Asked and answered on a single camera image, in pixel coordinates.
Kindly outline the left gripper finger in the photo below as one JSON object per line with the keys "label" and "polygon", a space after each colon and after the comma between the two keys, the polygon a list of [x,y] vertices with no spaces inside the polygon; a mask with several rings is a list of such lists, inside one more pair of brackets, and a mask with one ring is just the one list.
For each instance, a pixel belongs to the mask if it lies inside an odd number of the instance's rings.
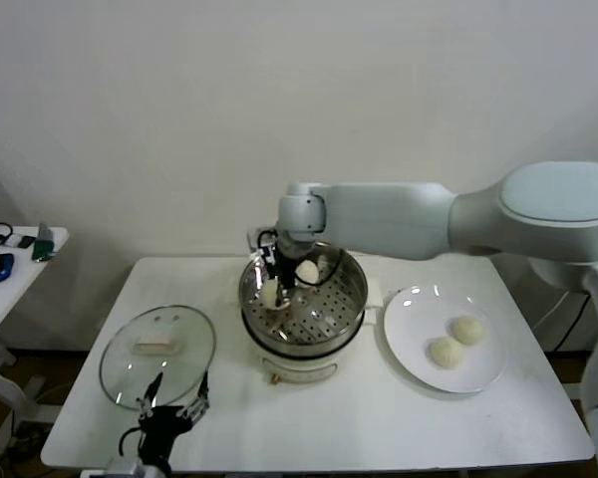
{"label": "left gripper finger", "polygon": [[208,393],[208,369],[206,369],[197,389],[195,399],[180,410],[177,415],[182,418],[201,418],[209,409]]}
{"label": "left gripper finger", "polygon": [[162,379],[163,372],[160,371],[147,387],[144,396],[137,399],[141,416],[151,416],[152,409],[155,407],[155,399],[158,394]]}

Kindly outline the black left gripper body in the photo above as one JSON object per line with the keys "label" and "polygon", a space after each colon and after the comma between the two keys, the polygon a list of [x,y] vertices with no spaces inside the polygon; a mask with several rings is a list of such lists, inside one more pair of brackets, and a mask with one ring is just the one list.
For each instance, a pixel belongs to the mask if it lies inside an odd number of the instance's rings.
{"label": "black left gripper body", "polygon": [[169,459],[175,441],[192,429],[192,420],[183,412],[183,406],[158,406],[139,420],[144,435],[139,449],[142,461]]}

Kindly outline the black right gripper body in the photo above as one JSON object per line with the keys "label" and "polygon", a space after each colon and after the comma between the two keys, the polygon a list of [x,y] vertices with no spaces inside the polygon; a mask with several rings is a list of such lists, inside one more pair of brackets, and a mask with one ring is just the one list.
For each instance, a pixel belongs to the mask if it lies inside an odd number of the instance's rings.
{"label": "black right gripper body", "polygon": [[273,248],[275,276],[283,289],[295,287],[296,260],[286,257],[278,244]]}

